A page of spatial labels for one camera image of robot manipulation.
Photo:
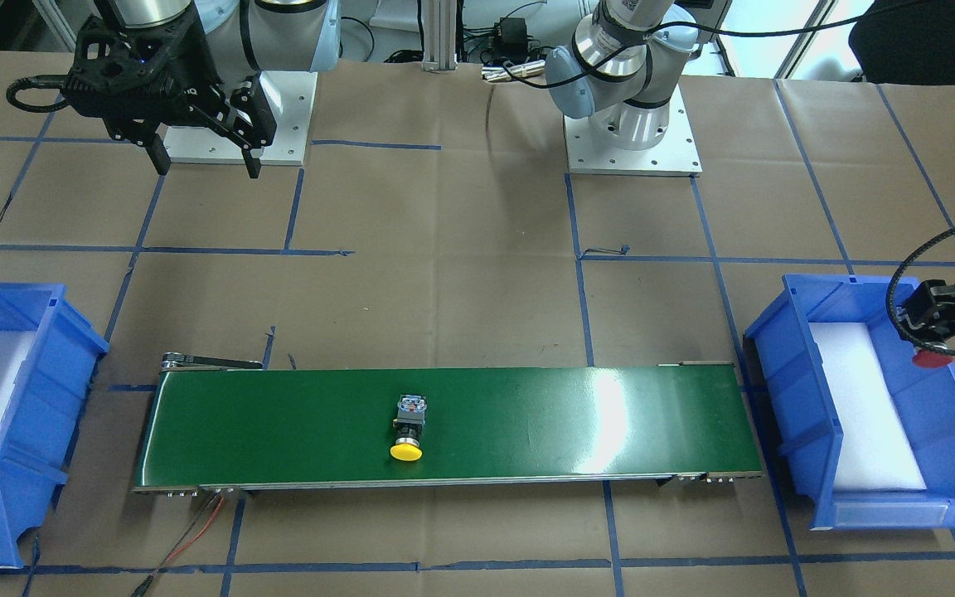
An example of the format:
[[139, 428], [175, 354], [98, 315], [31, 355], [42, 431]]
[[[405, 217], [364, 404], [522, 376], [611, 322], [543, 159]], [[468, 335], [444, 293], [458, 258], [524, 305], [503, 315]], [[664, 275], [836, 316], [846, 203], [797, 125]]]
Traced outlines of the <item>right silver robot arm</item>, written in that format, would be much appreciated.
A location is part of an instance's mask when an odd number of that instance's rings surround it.
[[61, 94], [112, 139], [176, 163], [300, 166], [318, 73], [340, 60], [335, 1], [96, 1]]

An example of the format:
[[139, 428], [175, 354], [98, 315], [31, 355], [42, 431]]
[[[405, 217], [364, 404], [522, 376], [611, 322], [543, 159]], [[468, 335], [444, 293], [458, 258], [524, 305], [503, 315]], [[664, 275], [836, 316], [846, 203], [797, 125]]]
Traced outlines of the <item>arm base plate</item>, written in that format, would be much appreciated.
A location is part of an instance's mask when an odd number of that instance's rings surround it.
[[680, 87], [655, 109], [621, 103], [584, 119], [565, 116], [562, 124], [572, 173], [697, 177], [704, 171]]
[[[308, 147], [308, 125], [316, 97], [318, 73], [263, 71], [260, 84], [275, 116], [275, 139], [263, 148], [263, 166], [302, 166]], [[241, 150], [208, 129], [170, 126], [164, 147], [172, 163], [243, 165]]]

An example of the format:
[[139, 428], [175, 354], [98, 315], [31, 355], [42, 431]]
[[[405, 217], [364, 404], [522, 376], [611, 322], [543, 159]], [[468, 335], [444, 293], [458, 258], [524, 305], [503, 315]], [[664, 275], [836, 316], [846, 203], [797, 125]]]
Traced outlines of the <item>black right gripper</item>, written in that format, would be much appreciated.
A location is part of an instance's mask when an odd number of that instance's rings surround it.
[[260, 177], [260, 156], [277, 132], [259, 73], [222, 99], [221, 80], [196, 12], [126, 31], [88, 17], [77, 33], [63, 97], [76, 113], [106, 119], [113, 140], [143, 148], [158, 175], [167, 175], [171, 167], [157, 132], [160, 124], [204, 125], [231, 141], [253, 180]]

